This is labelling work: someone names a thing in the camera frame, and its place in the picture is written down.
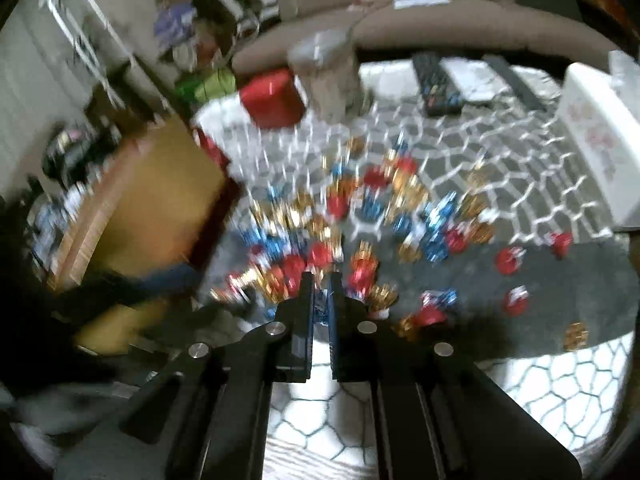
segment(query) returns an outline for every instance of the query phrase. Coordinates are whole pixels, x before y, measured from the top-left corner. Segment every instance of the white box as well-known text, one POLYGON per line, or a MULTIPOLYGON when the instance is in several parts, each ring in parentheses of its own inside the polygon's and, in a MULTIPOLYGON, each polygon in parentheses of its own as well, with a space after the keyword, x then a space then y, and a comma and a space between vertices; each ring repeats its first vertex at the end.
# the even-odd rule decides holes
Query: white box
POLYGON ((590 167, 619 230, 640 228, 640 124, 610 86, 581 63, 566 71, 558 117, 590 167))

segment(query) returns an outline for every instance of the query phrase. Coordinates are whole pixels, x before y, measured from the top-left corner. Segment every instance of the red box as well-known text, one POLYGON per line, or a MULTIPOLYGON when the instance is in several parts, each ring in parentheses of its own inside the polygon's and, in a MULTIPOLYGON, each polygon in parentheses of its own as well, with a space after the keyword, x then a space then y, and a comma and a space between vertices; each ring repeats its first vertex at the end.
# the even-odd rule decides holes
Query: red box
POLYGON ((252 79, 240 90, 240 101, 259 128, 286 128, 300 122, 305 104, 286 68, 252 79))

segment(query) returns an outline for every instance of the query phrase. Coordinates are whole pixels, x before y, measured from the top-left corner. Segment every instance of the metal screw head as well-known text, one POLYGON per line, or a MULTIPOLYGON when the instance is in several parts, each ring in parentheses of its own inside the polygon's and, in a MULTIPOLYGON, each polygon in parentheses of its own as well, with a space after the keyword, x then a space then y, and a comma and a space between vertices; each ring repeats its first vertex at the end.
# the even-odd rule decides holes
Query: metal screw head
POLYGON ((204 343, 194 343, 189 347, 189 355, 194 359, 204 357, 209 353, 209 347, 204 343))
POLYGON ((358 323, 358 332, 361 334, 373 334, 378 326, 373 321, 361 321, 358 323))
POLYGON ((449 357, 453 355, 453 346, 449 343, 436 343, 433 351, 440 357, 449 357))
POLYGON ((270 323, 267 323, 264 329, 269 335, 280 335, 287 329, 287 327, 284 323, 279 321, 271 321, 270 323))

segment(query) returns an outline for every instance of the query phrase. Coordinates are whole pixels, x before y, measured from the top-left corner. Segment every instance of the remote control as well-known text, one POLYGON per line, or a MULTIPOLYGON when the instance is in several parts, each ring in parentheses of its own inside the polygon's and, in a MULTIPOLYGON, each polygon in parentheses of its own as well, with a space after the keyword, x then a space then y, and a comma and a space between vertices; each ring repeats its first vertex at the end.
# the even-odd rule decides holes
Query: remote control
POLYGON ((411 57, 424 110, 429 117, 459 114, 464 99, 449 74, 440 66, 440 56, 433 52, 419 52, 411 57))

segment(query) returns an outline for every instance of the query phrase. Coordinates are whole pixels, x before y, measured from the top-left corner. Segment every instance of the clear plastic container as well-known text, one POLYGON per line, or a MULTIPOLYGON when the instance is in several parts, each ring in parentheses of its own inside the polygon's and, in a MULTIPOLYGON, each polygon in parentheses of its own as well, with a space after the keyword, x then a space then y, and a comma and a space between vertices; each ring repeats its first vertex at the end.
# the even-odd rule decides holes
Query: clear plastic container
POLYGON ((287 62, 319 119, 337 124, 360 115, 364 91, 350 31, 316 32, 289 49, 287 62))

